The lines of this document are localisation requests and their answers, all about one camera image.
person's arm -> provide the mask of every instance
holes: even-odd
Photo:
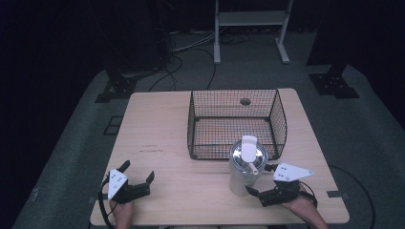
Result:
[[[117,204],[115,201],[110,200],[110,207],[116,219],[116,229],[129,229],[134,215],[133,201]]]
[[[305,188],[300,184],[300,190],[306,192]],[[297,217],[306,222],[312,229],[328,229],[328,225],[316,210],[312,201],[309,198],[298,196],[297,199],[280,204],[289,209]]]

floor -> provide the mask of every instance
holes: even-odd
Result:
[[[351,66],[343,77],[359,98],[318,94],[309,74],[325,73],[330,66],[306,65],[315,32],[287,33],[287,65],[276,49],[276,35],[269,32],[223,38],[221,65],[213,64],[213,46],[207,42],[177,53],[166,69],[153,75],[125,76],[139,78],[134,92],[293,88],[351,215],[348,223],[330,228],[402,227],[403,129],[373,92],[367,77]],[[173,49],[206,36],[173,34]],[[110,120],[125,114],[128,103],[128,98],[96,102],[107,84],[105,71],[95,75],[13,228],[104,228],[91,225],[89,218],[117,137],[106,128]]]

black stand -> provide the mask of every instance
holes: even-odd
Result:
[[[346,64],[332,64],[327,73],[311,73],[312,84],[320,95],[334,95],[336,98],[358,98],[357,92],[342,77]]]

silver canister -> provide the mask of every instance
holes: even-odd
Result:
[[[246,186],[253,186],[256,180],[259,178],[261,173],[264,171],[268,160],[266,148],[260,144],[256,143],[256,158],[252,162],[257,171],[253,171],[249,163],[242,159],[242,141],[237,141],[230,150],[229,156],[229,170],[230,170],[230,180],[229,189],[230,191],[239,197],[246,196],[247,190]]]

black wire basket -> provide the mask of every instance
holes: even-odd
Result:
[[[243,135],[254,135],[268,159],[278,159],[287,139],[287,121],[278,90],[193,91],[187,147],[193,159],[229,159]]]

